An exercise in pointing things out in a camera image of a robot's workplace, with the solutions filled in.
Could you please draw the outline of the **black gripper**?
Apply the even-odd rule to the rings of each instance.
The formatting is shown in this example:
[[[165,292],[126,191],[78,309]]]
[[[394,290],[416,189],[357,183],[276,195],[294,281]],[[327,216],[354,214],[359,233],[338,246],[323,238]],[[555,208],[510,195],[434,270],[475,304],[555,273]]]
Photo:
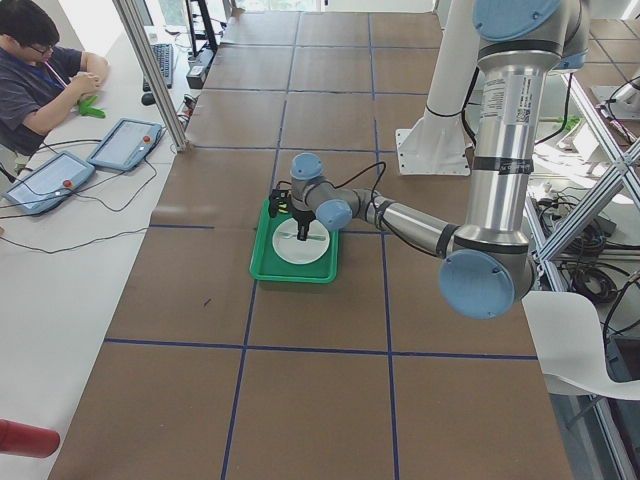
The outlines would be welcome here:
[[[298,224],[297,240],[306,241],[310,224],[315,219],[314,212],[312,210],[299,210],[294,208],[292,210],[292,217]]]

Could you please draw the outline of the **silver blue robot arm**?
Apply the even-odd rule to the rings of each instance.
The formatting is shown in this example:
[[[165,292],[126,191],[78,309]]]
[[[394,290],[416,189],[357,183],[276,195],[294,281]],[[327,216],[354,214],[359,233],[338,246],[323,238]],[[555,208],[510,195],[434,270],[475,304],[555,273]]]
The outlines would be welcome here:
[[[375,189],[336,187],[311,153],[293,160],[288,207],[300,240],[312,221],[333,232],[357,218],[440,258],[447,303],[464,316],[491,319],[534,282],[521,224],[543,85],[550,71],[583,65],[590,13],[585,1],[478,1],[471,22],[485,84],[465,222],[445,222]]]

